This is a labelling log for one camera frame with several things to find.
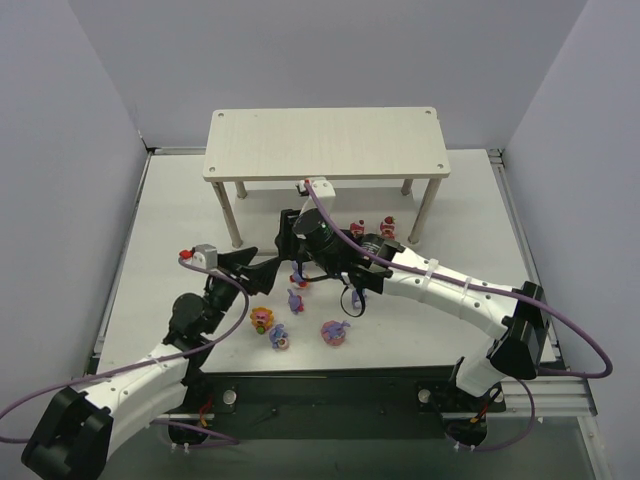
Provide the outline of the orange lion toy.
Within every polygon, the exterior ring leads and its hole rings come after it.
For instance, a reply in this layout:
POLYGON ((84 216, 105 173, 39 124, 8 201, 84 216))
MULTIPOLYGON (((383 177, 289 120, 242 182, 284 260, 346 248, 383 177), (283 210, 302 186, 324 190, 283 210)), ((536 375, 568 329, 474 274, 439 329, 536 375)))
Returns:
POLYGON ((251 310, 250 319, 255 331, 263 335, 273 327, 274 314, 266 307, 256 307, 251 310))

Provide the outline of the red white bear toy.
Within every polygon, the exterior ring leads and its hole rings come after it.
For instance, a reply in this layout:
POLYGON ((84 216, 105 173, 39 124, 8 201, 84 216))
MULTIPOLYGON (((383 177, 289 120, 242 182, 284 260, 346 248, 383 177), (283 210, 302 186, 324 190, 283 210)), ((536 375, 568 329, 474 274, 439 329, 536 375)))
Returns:
POLYGON ((354 221, 349 226, 349 231, 354 238, 361 238, 366 233, 366 225, 363 219, 354 221))

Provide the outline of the purple bunny blue ears toy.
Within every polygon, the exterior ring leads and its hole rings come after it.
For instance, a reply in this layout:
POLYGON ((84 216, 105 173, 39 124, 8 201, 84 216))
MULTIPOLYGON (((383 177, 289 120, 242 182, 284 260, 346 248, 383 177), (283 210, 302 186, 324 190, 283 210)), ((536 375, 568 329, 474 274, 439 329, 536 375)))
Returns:
POLYGON ((351 307, 354 311, 361 311, 366 306, 367 293, 365 289, 351 291, 351 307))

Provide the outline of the red white strawberry toy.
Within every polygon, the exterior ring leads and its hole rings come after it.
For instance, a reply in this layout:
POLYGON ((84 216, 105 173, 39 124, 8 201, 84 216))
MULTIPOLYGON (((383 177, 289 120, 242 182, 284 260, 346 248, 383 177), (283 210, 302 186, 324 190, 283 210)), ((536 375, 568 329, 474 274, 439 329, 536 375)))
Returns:
POLYGON ((384 238, 394 240, 396 238, 396 221, 391 215, 386 216, 379 225, 380 235, 384 238))

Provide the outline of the purple bunny pink cake toy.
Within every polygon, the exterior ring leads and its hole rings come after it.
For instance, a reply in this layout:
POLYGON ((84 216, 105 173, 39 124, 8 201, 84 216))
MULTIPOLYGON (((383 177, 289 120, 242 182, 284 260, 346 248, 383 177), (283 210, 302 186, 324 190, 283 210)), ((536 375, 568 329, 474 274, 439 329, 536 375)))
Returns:
POLYGON ((321 327, 321 337, 326 344, 334 347, 342 345, 346 339, 346 329, 351 325, 347 322, 329 321, 321 327))

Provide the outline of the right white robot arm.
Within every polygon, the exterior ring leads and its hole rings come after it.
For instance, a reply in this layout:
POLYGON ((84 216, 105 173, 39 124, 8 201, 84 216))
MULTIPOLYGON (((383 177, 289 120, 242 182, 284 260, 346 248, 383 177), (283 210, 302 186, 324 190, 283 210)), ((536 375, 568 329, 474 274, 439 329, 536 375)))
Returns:
POLYGON ((358 300, 368 292, 414 300, 483 332, 487 345, 454 369, 455 387, 468 395, 481 397, 506 377, 538 375, 550 316, 535 283, 516 288, 465 276, 395 240, 335 231, 316 209, 282 211, 275 245, 281 259, 315 263, 358 300))

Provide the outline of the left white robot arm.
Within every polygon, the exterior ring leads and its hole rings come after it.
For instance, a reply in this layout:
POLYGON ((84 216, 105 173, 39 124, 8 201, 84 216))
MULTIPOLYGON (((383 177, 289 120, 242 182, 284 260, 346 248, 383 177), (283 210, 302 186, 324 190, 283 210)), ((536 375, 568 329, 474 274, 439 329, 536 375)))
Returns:
POLYGON ((98 376, 51 399, 21 455, 42 479, 96 479, 109 457, 158 416, 179 407, 215 345, 215 332, 238 297, 271 292, 281 261, 253 261, 254 247, 211 260, 195 247, 180 264, 207 276, 202 294, 173 303, 168 333, 140 361, 98 376))

